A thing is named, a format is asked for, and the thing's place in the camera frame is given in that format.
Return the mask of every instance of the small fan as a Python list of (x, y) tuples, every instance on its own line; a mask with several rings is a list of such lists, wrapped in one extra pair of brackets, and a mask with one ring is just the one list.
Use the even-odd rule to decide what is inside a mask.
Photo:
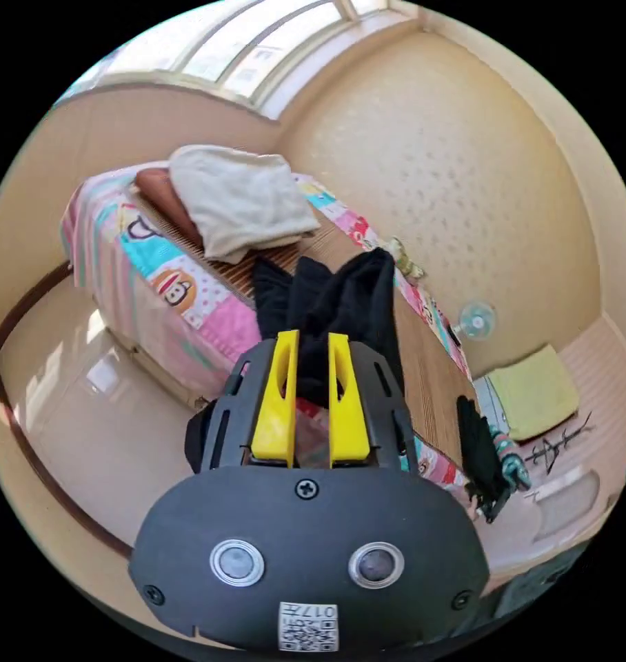
[(460, 320), (454, 332), (462, 333), (470, 340), (486, 340), (497, 324), (494, 308), (482, 301), (468, 303), (460, 313)]

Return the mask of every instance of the black cloth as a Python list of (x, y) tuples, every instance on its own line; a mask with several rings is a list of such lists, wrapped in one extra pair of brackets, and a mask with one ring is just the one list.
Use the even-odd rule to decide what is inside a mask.
[(252, 277), (263, 340), (299, 330), (298, 397), (329, 406), (329, 333), (345, 334), (382, 354), (405, 392), (394, 320), (394, 269), (393, 258), (381, 248), (354, 257), (335, 274), (307, 257), (299, 259), (294, 276), (256, 258)]
[(463, 469), (479, 494), (488, 503), (495, 502), (509, 489), (509, 485), (501, 472), (490, 426), (487, 419), (476, 411), (473, 400), (461, 395), (456, 404)]

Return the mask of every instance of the screw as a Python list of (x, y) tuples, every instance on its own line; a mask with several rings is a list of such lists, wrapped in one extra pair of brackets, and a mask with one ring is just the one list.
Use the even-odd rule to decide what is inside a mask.
[(304, 501), (315, 499), (315, 497), (318, 496), (319, 491), (320, 488), (318, 487), (318, 483), (310, 480), (309, 478), (304, 478), (294, 486), (295, 494), (300, 499), (304, 499)]
[(166, 598), (163, 596), (163, 593), (152, 584), (143, 586), (143, 595), (157, 607), (161, 607), (161, 605), (166, 602)]
[(469, 603), (470, 598), (474, 593), (472, 591), (460, 591), (454, 598), (451, 600), (451, 609), (456, 612), (464, 609)]

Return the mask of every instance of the bed sheet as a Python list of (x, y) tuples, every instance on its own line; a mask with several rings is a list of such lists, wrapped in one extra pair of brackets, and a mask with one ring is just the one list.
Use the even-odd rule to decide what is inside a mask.
[[(211, 271), (164, 237), (133, 204), (130, 186), (147, 163), (92, 177), (72, 196), (61, 222), (61, 239), (73, 267), (74, 284), (97, 300), (112, 328), (140, 345), (182, 386), (211, 401), (222, 393), (240, 355), (261, 340), (253, 311)], [(302, 194), (365, 250), (378, 245), (365, 219), (320, 184), (294, 175)], [(436, 331), (443, 317), (434, 300), (396, 270), (394, 285)], [(464, 354), (450, 355), (468, 376)], [(298, 401), (300, 462), (328, 463), (326, 410)], [(416, 438), (419, 474), (460, 495), (464, 474), (447, 457)]]

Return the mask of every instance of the window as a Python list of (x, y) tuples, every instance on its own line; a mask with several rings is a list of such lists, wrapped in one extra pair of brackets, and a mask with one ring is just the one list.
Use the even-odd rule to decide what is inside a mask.
[(219, 0), (150, 28), (92, 66), (63, 97), (95, 87), (160, 81), (253, 101), (312, 39), (324, 39), (388, 0)]

